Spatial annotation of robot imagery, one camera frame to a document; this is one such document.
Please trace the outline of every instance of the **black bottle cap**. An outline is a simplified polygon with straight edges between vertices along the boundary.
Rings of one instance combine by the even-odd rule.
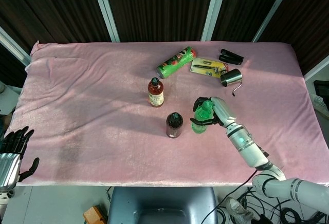
[[[159,79],[158,78],[153,78],[152,80],[151,80],[151,82],[152,82],[152,85],[153,86],[157,86],[157,85],[159,85]]]
[[[179,113],[169,114],[167,124],[172,128],[179,128],[183,124],[183,118]]]

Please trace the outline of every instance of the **bottle label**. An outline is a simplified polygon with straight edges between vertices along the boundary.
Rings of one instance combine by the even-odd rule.
[[[149,97],[150,97],[150,103],[154,106],[159,106],[163,103],[163,92],[159,95],[153,95],[151,93],[149,93]]]

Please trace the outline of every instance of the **bottle cap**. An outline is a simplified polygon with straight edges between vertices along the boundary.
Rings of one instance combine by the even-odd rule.
[[[158,78],[153,78],[151,80],[153,86],[157,86],[159,84],[159,79]]]
[[[179,113],[169,114],[167,124],[172,128],[179,128],[183,124],[183,118]]]
[[[203,104],[202,104],[202,109],[203,110],[211,110],[212,108],[212,102],[211,101],[204,101]]]

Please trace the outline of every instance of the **wooden block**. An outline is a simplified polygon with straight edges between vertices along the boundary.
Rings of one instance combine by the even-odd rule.
[[[88,224],[106,224],[105,218],[102,216],[96,206],[93,206],[84,212],[83,217]]]

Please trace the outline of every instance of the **brown glass bottle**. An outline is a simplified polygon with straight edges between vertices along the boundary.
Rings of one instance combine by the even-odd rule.
[[[153,78],[149,83],[149,100],[153,107],[161,107],[163,105],[163,84],[158,78]]]

